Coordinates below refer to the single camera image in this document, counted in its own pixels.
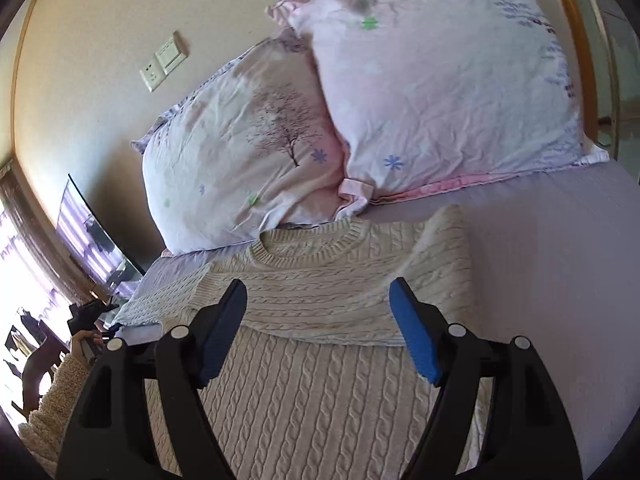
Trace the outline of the cream fuzzy sleeve forearm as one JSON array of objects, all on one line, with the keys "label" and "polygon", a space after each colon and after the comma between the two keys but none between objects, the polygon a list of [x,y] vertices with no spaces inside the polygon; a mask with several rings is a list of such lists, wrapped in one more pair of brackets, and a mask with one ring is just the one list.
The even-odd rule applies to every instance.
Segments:
[{"label": "cream fuzzy sleeve forearm", "polygon": [[51,477],[58,468],[64,434],[89,369],[83,359],[68,354],[56,370],[39,408],[18,426],[18,436],[36,462]]}]

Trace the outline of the person left hand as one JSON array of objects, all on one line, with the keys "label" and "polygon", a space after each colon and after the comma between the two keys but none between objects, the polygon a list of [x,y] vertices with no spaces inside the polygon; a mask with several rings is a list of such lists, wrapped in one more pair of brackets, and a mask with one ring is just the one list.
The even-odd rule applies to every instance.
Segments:
[{"label": "person left hand", "polygon": [[102,335],[98,330],[80,330],[72,337],[70,353],[78,360],[92,362],[101,353]]}]

